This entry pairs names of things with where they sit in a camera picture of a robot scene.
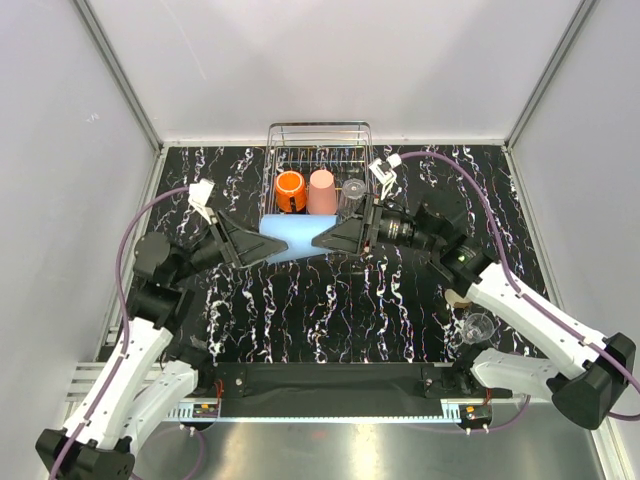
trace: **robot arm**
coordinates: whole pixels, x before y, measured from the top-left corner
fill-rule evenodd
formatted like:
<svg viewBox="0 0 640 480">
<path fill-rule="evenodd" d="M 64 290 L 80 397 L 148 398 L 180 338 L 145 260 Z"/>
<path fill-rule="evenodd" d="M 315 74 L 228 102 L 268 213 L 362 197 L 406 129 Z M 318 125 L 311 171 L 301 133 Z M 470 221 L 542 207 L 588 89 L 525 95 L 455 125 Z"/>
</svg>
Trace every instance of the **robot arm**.
<svg viewBox="0 0 640 480">
<path fill-rule="evenodd" d="M 514 280 L 520 290 L 516 291 L 503 266 L 464 233 L 466 216 L 460 202 L 451 203 L 437 195 L 423 200 L 415 216 L 369 196 L 350 218 L 315 237 L 312 244 L 352 254 L 369 252 L 378 243 L 425 252 L 428 268 L 460 303 L 473 302 L 490 310 L 547 356 L 525 358 L 481 345 L 454 363 L 452 370 L 460 373 L 460 383 L 471 377 L 483 387 L 550 399 L 574 423 L 598 428 L 627 382 L 588 344 L 605 350 L 630 371 L 635 344 L 620 333 L 605 338 L 521 280 Z M 567 333 L 545 311 L 586 340 Z"/>
<path fill-rule="evenodd" d="M 211 191 L 207 187 L 212 185 L 201 182 L 199 186 L 204 186 L 204 195 L 199 202 L 194 202 L 192 195 L 189 203 L 196 203 L 196 210 L 209 225 L 204 237 L 192 249 L 175 245 L 155 232 L 138 240 L 133 269 L 144 283 L 128 299 L 133 320 L 127 353 L 121 353 L 121 337 L 82 405 L 61 430 L 44 430 L 36 443 L 40 458 L 51 471 L 69 441 L 69 432 L 85 423 L 90 405 L 108 384 L 90 421 L 65 456 L 58 478 L 128 479 L 135 455 L 167 413 L 199 387 L 208 389 L 213 384 L 215 371 L 209 352 L 181 345 L 160 377 L 140 392 L 147 372 L 179 330 L 193 299 L 193 293 L 179 287 L 178 282 L 221 263 L 246 268 L 287 248 L 285 242 L 260 235 L 206 207 Z M 118 361 L 120 367 L 114 375 Z"/>
</svg>

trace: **silver floor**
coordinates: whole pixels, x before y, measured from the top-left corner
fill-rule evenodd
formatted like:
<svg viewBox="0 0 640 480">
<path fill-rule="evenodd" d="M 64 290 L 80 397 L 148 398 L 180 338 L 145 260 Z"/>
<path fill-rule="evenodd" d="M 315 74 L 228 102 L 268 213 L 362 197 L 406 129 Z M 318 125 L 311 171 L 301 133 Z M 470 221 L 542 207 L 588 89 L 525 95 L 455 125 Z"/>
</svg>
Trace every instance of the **silver floor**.
<svg viewBox="0 0 640 480">
<path fill-rule="evenodd" d="M 496 406 L 494 424 L 515 413 Z M 165 424 L 140 452 L 135 472 L 145 480 L 183 478 L 198 441 Z M 194 480 L 600 480 L 591 434 L 549 404 L 534 404 L 505 432 L 445 434 L 417 425 L 228 424 L 205 431 L 206 455 Z M 433 425 L 431 429 L 456 431 Z"/>
</svg>

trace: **orange mug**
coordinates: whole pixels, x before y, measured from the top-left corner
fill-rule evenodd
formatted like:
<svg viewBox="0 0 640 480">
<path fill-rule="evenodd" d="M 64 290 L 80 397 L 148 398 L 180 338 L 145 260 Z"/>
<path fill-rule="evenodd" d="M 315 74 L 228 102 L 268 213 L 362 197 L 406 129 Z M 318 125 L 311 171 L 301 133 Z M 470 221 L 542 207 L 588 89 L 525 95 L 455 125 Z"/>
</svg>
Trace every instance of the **orange mug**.
<svg viewBox="0 0 640 480">
<path fill-rule="evenodd" d="M 298 213 L 307 206 L 307 185 L 299 172 L 288 170 L 276 177 L 276 203 L 286 213 Z"/>
</svg>

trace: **cylindrical camera lens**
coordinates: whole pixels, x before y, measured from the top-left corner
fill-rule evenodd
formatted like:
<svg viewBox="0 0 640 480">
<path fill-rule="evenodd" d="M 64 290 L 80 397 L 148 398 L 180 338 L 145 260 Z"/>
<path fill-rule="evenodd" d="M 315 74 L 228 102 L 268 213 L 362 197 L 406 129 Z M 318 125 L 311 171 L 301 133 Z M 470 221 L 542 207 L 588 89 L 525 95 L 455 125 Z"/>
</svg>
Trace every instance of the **cylindrical camera lens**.
<svg viewBox="0 0 640 480">
<path fill-rule="evenodd" d="M 393 210 L 382 213 L 378 242 L 411 246 L 412 239 L 413 223 L 407 215 Z"/>
</svg>

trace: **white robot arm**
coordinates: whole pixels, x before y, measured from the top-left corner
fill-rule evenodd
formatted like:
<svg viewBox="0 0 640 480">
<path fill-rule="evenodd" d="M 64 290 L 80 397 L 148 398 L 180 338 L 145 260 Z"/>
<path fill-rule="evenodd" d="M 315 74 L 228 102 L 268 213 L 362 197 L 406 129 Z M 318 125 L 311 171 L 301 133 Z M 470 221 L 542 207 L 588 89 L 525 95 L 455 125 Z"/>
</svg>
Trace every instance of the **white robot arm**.
<svg viewBox="0 0 640 480">
<path fill-rule="evenodd" d="M 350 218 L 315 237 L 312 244 L 346 253 L 367 252 L 377 243 L 424 252 L 428 268 L 460 303 L 476 303 L 493 312 L 547 357 L 525 358 L 488 344 L 476 346 L 453 364 L 460 383 L 472 376 L 483 387 L 551 400 L 574 423 L 598 428 L 627 387 L 627 380 L 605 357 L 631 371 L 635 344 L 620 333 L 605 338 L 505 272 L 492 254 L 464 233 L 466 217 L 464 205 L 433 194 L 414 216 L 368 197 Z"/>
</svg>

